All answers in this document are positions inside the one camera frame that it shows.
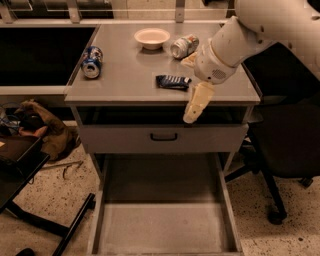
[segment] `office chair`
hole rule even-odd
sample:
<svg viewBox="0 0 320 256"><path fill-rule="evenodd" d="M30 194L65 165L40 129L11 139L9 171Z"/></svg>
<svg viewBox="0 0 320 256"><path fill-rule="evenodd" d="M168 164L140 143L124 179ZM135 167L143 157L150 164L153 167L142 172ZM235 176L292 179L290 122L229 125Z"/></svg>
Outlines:
<svg viewBox="0 0 320 256"><path fill-rule="evenodd" d="M239 150L244 155L244 166L225 180L261 171L278 208L277 212L269 213L268 219L279 225L287 212L274 176L302 178L306 187L312 177L320 176L320 106L311 103L320 83L280 44L248 59L245 65L263 97L276 94L285 97L267 104L262 97L262 104L255 109L262 119L249 121L250 143L244 141Z"/></svg>

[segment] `desk top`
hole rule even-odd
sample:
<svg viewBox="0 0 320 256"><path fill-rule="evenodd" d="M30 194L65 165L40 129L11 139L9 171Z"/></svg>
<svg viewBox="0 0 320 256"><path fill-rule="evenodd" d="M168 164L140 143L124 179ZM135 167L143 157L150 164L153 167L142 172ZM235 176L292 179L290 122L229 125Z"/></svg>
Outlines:
<svg viewBox="0 0 320 256"><path fill-rule="evenodd" d="M134 34L147 27L162 28L170 32L171 38L163 48L149 51L135 41ZM159 24L104 24L101 25L92 45L104 54L100 77L87 79L82 70L75 69L75 79L68 86L68 105L117 105L117 104L180 104L190 98L187 92L161 89L156 85L157 75L187 76L197 84L193 69L183 66L172 57L170 45L181 36L195 34L200 45L212 37L220 28L215 23L159 23ZM235 75L224 84L215 86L215 95L210 104L256 105L260 99L251 81L240 65Z"/></svg>

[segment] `speckled floor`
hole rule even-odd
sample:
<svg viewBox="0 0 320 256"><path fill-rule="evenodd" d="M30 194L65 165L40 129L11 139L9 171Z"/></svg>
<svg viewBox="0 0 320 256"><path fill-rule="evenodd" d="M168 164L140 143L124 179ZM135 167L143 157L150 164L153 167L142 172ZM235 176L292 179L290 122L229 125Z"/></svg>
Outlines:
<svg viewBox="0 0 320 256"><path fill-rule="evenodd" d="M83 160L78 168L69 168L63 178L63 168L41 170L34 183L27 185L15 202L23 209L42 217L70 225L87 197L97 191L98 177L82 145L68 159ZM269 224L266 210L272 199L261 174L251 173L228 183L238 234L246 256L320 255L320 179L308 189L296 180L277 179L288 218L281 226ZM89 210L63 255L86 255L93 212ZM37 256L51 255L60 237L34 228L14 218L8 212L0 215L0 255L13 256L30 247Z"/></svg>

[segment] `soda can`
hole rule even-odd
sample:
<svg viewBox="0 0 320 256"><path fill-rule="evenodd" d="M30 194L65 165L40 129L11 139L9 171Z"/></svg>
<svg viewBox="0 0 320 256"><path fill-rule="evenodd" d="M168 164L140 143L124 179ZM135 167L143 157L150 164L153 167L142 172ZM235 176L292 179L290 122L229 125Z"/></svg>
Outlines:
<svg viewBox="0 0 320 256"><path fill-rule="evenodd" d="M90 46L82 55L81 69L88 78L96 78L101 73L103 53L100 48Z"/></svg>
<svg viewBox="0 0 320 256"><path fill-rule="evenodd" d="M193 34L183 36L172 43L171 54L176 59L183 59L193 53L199 45L199 38Z"/></svg>

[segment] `blue soda can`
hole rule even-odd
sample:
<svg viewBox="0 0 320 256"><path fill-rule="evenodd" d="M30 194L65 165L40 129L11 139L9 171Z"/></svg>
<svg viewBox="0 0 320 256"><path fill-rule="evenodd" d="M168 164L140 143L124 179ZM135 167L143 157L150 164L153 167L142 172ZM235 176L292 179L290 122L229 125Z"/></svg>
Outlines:
<svg viewBox="0 0 320 256"><path fill-rule="evenodd" d="M100 48L90 46L82 55L81 69L88 78L96 78L100 75L103 61L103 53Z"/></svg>

